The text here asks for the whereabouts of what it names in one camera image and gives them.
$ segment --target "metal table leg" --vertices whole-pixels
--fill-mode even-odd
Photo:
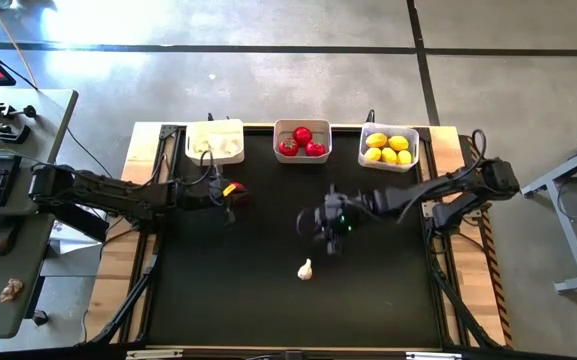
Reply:
[[[530,183],[528,186],[521,189],[521,193],[525,198],[532,197],[535,193],[543,190],[548,190],[550,195],[550,200],[553,202],[555,212],[561,223],[561,227],[566,235],[566,240],[572,251],[572,255],[577,264],[577,235],[572,226],[571,220],[562,212],[556,202],[559,195],[559,187],[562,180],[568,179],[577,173],[577,156],[569,159],[562,165],[558,166],[554,170],[550,171],[546,175],[538,178],[537,180]],[[565,280],[564,282],[555,283],[555,290],[557,293],[561,293],[568,290],[577,289],[577,278]]]

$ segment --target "yellow lemon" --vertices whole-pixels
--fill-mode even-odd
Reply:
[[[391,137],[388,139],[388,145],[396,151],[408,150],[408,140],[403,136],[397,135]]]
[[[397,153],[391,148],[385,148],[381,150],[381,161],[396,164],[397,163]]]
[[[364,158],[367,160],[377,161],[381,158],[381,150],[379,148],[370,148],[364,154]]]
[[[399,165],[408,165],[410,163],[412,163],[412,155],[410,154],[410,151],[408,150],[401,150],[399,152],[399,155],[397,156],[397,162],[399,163]]]
[[[382,147],[386,145],[388,137],[382,133],[374,133],[366,138],[368,147]]]

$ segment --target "tomato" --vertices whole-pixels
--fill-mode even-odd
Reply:
[[[285,138],[279,144],[279,152],[285,156],[295,156],[299,151],[299,145],[293,138]]]
[[[326,153],[326,146],[323,144],[317,144],[313,141],[310,141],[308,145],[306,145],[306,155],[308,156],[321,156]]]
[[[299,146],[306,146],[312,140],[312,133],[308,128],[300,126],[292,132],[292,137]]]

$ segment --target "concrete floor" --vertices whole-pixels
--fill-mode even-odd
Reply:
[[[29,5],[2,16],[24,42],[414,46],[405,0],[20,3]],[[577,49],[577,0],[416,5],[428,47]],[[0,42],[8,42],[1,28]],[[41,87],[79,91],[71,129],[115,175],[124,158],[114,154],[125,154],[136,121],[203,120],[210,111],[250,122],[359,123],[374,108],[379,122],[428,124],[414,55],[25,54]],[[23,71],[13,51],[0,50],[0,57]],[[485,130],[488,155],[510,161],[522,184],[573,154],[577,57],[429,56],[428,62],[441,124],[463,134]],[[59,160],[100,170],[68,138]],[[552,285],[576,277],[577,269],[554,212],[517,196],[495,204],[491,214],[516,347],[577,356],[577,292],[556,295]],[[0,350],[79,341],[91,287],[90,279],[47,282],[40,306],[54,314],[53,326],[25,323],[17,337],[0,340]]]

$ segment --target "white food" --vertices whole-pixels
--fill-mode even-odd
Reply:
[[[201,155],[210,150],[214,157],[228,157],[241,151],[237,134],[203,134],[197,137],[193,144],[193,151]]]
[[[306,259],[306,263],[299,268],[299,271],[297,271],[297,276],[301,280],[310,280],[312,277],[312,268],[310,267],[310,264],[310,259]]]

